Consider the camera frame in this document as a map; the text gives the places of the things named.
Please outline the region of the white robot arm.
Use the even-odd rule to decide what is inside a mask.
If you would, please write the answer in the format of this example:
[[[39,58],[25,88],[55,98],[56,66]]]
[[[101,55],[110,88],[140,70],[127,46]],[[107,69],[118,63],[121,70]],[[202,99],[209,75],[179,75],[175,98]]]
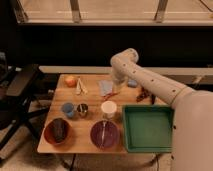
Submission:
[[[133,48],[114,55],[112,80],[119,85],[129,77],[174,110],[171,171],[213,171],[213,92],[142,68],[138,60]]]

